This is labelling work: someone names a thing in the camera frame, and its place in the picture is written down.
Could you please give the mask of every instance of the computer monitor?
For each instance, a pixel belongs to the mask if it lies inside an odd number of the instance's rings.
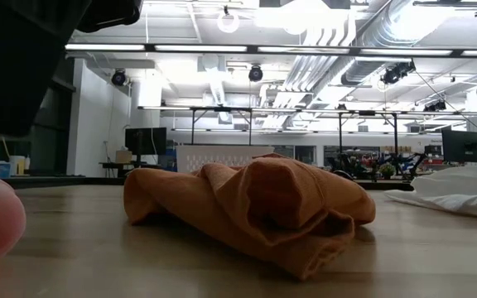
[[[126,130],[124,136],[124,146],[126,146],[133,155],[166,154],[166,127],[129,128]]]
[[[442,131],[445,161],[477,162],[477,132]]]

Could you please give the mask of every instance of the white cloth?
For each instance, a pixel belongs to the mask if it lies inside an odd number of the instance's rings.
[[[477,167],[455,167],[417,177],[414,191],[388,190],[397,202],[477,216]]]

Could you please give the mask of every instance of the potted plant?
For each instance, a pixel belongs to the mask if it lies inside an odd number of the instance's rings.
[[[382,174],[385,180],[389,180],[391,176],[395,174],[395,167],[388,162],[381,165],[380,168],[378,168],[378,172]]]

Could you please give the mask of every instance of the orange cloth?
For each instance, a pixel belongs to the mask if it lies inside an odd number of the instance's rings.
[[[131,224],[168,211],[301,280],[347,247],[355,224],[375,215],[356,183],[276,154],[243,168],[207,164],[194,174],[136,169],[124,185],[124,209]]]

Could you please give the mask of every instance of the desk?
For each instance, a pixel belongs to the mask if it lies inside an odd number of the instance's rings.
[[[129,163],[117,163],[117,162],[100,162],[100,165],[103,166],[103,169],[114,169],[117,170],[117,177],[123,178],[133,170],[134,164]],[[148,165],[148,164],[141,164],[139,167],[141,168],[150,168],[150,169],[162,169],[161,165]]]
[[[477,219],[370,192],[377,218],[310,281],[168,219],[131,227],[122,186],[18,190],[23,238],[0,297],[477,297]]]

